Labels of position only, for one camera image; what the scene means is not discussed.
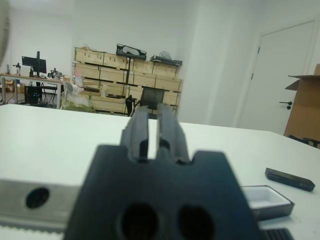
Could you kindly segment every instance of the box lid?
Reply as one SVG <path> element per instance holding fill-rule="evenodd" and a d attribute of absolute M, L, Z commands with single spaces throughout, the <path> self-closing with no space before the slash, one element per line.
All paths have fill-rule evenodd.
<path fill-rule="evenodd" d="M 300 80 L 315 80 L 315 81 L 320 81 L 320 64 L 317 64 L 314 70 L 313 75 L 298 75 L 298 76 L 290 76 L 291 78 L 296 78 L 299 79 L 298 81 L 295 81 L 294 83 L 290 84 L 287 86 L 285 89 L 287 90 L 293 90 L 297 91 L 299 87 L 299 82 Z"/>
<path fill-rule="evenodd" d="M 320 81 L 320 75 L 298 75 L 298 76 L 289 75 L 289 77 L 299 79 L 285 88 L 287 90 L 293 90 L 293 91 L 298 90 L 300 80 Z"/>

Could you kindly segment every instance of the door handle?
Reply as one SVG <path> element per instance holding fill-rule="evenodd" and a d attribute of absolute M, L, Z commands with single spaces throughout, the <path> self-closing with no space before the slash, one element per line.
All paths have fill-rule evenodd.
<path fill-rule="evenodd" d="M 292 105 L 292 101 L 280 101 L 279 102 L 280 104 L 288 104 L 289 106 L 291 106 Z"/>

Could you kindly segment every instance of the door frame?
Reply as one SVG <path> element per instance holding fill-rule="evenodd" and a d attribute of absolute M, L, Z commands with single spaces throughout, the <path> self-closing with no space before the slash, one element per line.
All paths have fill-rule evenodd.
<path fill-rule="evenodd" d="M 313 58 L 313 55 L 314 55 L 314 50 L 315 50 L 315 47 L 316 47 L 318 34 L 319 34 L 319 31 L 320 31 L 320 29 L 319 29 L 320 28 L 320 16 L 307 18 L 305 20 L 300 20 L 300 21 L 292 23 L 292 24 L 285 24 L 285 25 L 283 25 L 281 27 L 275 27 L 272 30 L 263 31 L 258 35 L 258 38 L 257 38 L 256 43 L 255 43 L 255 47 L 254 47 L 254 53 L 252 54 L 252 58 L 251 58 L 251 61 L 250 61 L 249 71 L 248 71 L 248 73 L 246 75 L 247 77 L 246 77 L 246 80 L 244 81 L 243 88 L 242 88 L 242 91 L 241 91 L 241 94 L 240 94 L 239 103 L 238 103 L 238 106 L 237 106 L 237 110 L 236 110 L 236 113 L 235 113 L 235 117 L 234 117 L 234 120 L 233 120 L 232 127 L 234 127 L 234 128 L 238 128 L 239 127 L 240 119 L 241 119 L 241 117 L 243 115 L 243 112 L 245 110 L 246 102 L 247 102 L 248 95 L 249 95 L 249 90 L 250 90 L 251 83 L 252 83 L 251 76 L 256 70 L 256 65 L 257 65 L 258 56 L 259 56 L 258 49 L 259 49 L 259 47 L 261 45 L 261 41 L 262 41 L 263 36 L 266 36 L 266 35 L 269 35 L 269 34 L 273 34 L 273 33 L 276 33 L 276 32 L 279 32 L 279 31 L 282 31 L 282 30 L 285 30 L 285 29 L 294 28 L 294 27 L 297 27 L 299 25 L 303 25 L 303 24 L 307 24 L 307 23 L 311 23 L 311 22 L 314 22 L 314 27 L 313 27 L 313 31 L 312 31 L 312 35 L 311 35 L 311 41 L 310 41 L 310 45 L 309 45 L 306 61 L 305 61 L 305 64 L 304 64 L 304 69 L 303 69 L 303 74 L 308 74 L 309 68 L 310 68 L 310 65 L 311 65 L 311 61 L 312 61 L 312 58 Z"/>

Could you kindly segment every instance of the white table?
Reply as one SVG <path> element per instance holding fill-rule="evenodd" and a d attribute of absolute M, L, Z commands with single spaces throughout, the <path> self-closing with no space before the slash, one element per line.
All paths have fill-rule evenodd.
<path fill-rule="evenodd" d="M 128 120 L 32 106 L 0 106 L 0 177 L 81 185 L 97 145 L 118 145 Z M 181 126 L 190 156 L 198 150 L 225 152 L 240 185 L 269 185 L 295 203 L 291 216 L 261 222 L 262 228 L 289 228 L 296 240 L 320 239 L 319 149 L 267 131 L 189 123 Z M 156 155 L 156 128 L 156 120 L 149 120 L 150 158 Z M 311 179 L 316 187 L 310 193 L 270 181 L 265 177 L 266 167 Z M 0 227 L 0 239 L 61 238 Z"/>
<path fill-rule="evenodd" d="M 22 81 L 35 81 L 45 84 L 55 84 L 57 85 L 57 93 L 56 93 L 56 109 L 60 109 L 60 101 L 61 101 L 61 86 L 63 84 L 62 81 L 52 78 L 37 78 L 37 77 L 29 77 L 29 76 L 18 76 L 14 74 L 6 74 L 1 73 L 0 74 L 1 79 L 1 85 L 2 89 L 4 90 L 3 93 L 5 93 L 6 89 L 6 79 L 7 80 L 13 80 L 14 81 L 14 93 L 13 97 L 15 102 L 18 102 L 18 89 L 17 89 L 17 81 L 16 80 L 22 80 Z M 6 103 L 6 94 L 2 94 L 3 102 Z"/>

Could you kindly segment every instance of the black office chair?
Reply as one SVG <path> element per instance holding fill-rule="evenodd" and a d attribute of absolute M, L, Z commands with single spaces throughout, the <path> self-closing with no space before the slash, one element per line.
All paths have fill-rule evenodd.
<path fill-rule="evenodd" d="M 125 99 L 128 117 L 135 113 L 138 104 L 140 106 L 147 106 L 148 109 L 157 110 L 158 104 L 162 104 L 164 101 L 165 91 L 153 87 L 143 87 L 141 100 L 138 101 L 130 95 Z M 157 119 L 157 115 L 149 113 L 149 119 Z"/>
<path fill-rule="evenodd" d="M 290 135 L 289 138 L 293 139 L 293 140 L 296 140 L 296 141 L 298 141 L 300 143 L 307 144 L 309 146 L 315 147 L 315 148 L 318 148 L 318 145 L 320 144 L 320 141 L 314 140 L 314 139 L 308 138 L 308 137 L 304 137 L 303 139 L 301 139 L 301 138 L 295 137 L 293 135 Z"/>

